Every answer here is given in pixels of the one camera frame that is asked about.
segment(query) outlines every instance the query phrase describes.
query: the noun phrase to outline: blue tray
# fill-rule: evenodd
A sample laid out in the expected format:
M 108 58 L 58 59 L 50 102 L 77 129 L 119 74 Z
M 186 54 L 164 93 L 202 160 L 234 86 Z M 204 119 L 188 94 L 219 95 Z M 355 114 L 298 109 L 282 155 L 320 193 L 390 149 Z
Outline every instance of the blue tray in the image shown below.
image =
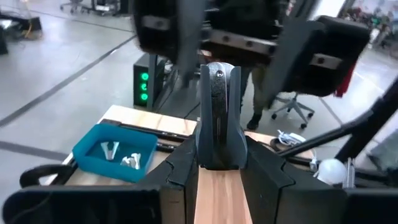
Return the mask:
M 112 161 L 107 161 L 101 147 L 102 142 L 120 142 L 119 149 Z M 78 167 L 87 172 L 137 182 L 148 171 L 152 156 L 156 150 L 157 137 L 110 124 L 95 125 L 73 148 L 72 153 Z M 121 166 L 123 157 L 140 153 L 140 169 Z

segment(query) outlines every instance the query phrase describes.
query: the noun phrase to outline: black shoe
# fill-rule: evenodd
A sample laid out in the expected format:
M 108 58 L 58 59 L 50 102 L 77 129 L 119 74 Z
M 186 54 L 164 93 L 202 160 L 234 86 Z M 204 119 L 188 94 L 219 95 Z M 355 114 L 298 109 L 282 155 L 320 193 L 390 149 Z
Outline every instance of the black shoe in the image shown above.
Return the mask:
M 259 127 L 259 122 L 261 120 L 261 114 L 253 114 L 253 117 L 248 122 L 248 130 L 256 130 Z

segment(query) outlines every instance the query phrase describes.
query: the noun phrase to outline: office chair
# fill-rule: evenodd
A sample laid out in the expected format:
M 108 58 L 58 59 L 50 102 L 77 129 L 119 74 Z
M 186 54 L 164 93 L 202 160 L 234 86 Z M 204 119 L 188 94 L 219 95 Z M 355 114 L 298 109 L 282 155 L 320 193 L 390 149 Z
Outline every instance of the office chair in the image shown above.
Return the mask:
M 70 14 L 75 13 L 79 8 L 81 13 L 90 13 L 92 9 L 89 6 L 84 5 L 82 2 L 83 0 L 69 0 L 68 3 L 60 5 L 60 10 L 63 11 L 64 6 L 70 6 Z
M 324 97 L 332 94 L 343 83 L 350 68 L 356 63 L 363 50 L 363 43 L 358 43 L 358 37 L 363 35 L 365 30 L 362 26 L 353 26 L 354 22 L 342 19 L 321 16 L 318 22 L 326 25 L 326 40 L 321 44 L 310 65 L 303 69 L 303 74 L 293 74 L 295 81 L 288 85 L 284 92 L 295 92 L 292 99 L 276 98 L 285 105 L 277 109 L 271 118 L 276 119 L 278 112 L 287 109 L 289 112 L 294 109 L 303 119 L 300 125 L 302 129 L 307 127 L 308 119 L 314 114 L 314 110 L 299 103 L 297 97 L 300 94 Z M 328 63 L 323 63 L 328 55 Z

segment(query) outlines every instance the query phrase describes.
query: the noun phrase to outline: person's leg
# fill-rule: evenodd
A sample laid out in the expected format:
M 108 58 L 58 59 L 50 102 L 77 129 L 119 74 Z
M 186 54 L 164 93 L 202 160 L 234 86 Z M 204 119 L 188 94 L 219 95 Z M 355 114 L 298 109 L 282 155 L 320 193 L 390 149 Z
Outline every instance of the person's leg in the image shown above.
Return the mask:
M 248 80 L 250 76 L 251 68 L 249 67 L 242 67 L 241 68 L 241 110 L 242 112 L 242 105 L 243 105 L 243 96 L 246 92 L 246 88 L 248 87 Z
M 253 81 L 253 86 L 254 86 L 254 96 L 253 96 L 253 116 L 251 120 L 248 122 L 247 128 L 249 130 L 255 130 L 259 126 L 259 122 L 262 116 L 262 110 L 264 109 L 264 105 L 262 102 L 262 88 L 261 88 L 261 83 L 264 79 L 264 76 L 266 74 L 266 68 L 264 67 L 257 67 L 253 69 L 251 75 L 252 75 L 252 81 Z

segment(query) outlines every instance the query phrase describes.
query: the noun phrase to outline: wooden surface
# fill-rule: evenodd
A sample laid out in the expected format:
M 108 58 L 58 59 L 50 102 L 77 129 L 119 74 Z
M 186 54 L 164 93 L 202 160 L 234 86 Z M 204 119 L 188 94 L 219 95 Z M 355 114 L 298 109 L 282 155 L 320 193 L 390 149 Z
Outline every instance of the wooden surface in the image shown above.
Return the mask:
M 161 114 L 139 111 L 122 106 L 112 106 L 102 119 L 120 121 L 145 128 L 158 129 L 177 134 L 190 135 L 196 121 L 184 120 Z M 269 143 L 274 137 L 246 132 L 257 141 Z M 156 152 L 150 170 L 159 165 L 168 154 Z M 311 152 L 304 152 L 302 157 L 312 158 Z M 78 169 L 67 182 L 68 185 L 125 185 L 121 180 L 110 179 Z M 195 224 L 243 224 L 252 223 L 246 197 L 238 170 L 209 171 L 199 170 L 197 206 Z

